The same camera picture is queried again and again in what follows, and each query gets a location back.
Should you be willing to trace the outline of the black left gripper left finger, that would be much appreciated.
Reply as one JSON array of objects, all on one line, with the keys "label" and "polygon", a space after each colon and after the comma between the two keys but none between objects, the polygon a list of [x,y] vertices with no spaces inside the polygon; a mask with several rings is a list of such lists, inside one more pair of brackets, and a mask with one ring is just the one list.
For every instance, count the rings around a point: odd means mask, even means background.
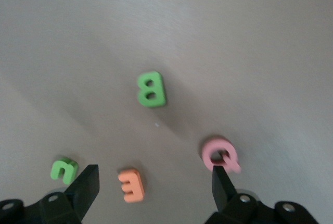
[{"label": "black left gripper left finger", "polygon": [[64,192],[29,206],[20,199],[1,201],[1,223],[82,223],[98,193],[99,167],[88,165]]}]

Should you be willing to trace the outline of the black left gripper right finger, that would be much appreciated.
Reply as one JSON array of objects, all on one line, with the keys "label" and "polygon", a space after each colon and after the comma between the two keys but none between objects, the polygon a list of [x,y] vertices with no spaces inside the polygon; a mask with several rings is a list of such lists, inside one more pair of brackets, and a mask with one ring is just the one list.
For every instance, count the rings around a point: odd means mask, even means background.
[{"label": "black left gripper right finger", "polygon": [[247,193],[238,193],[222,166],[214,166],[212,171],[212,194],[217,211],[208,223],[318,223],[302,205],[280,201],[274,208],[264,205]]}]

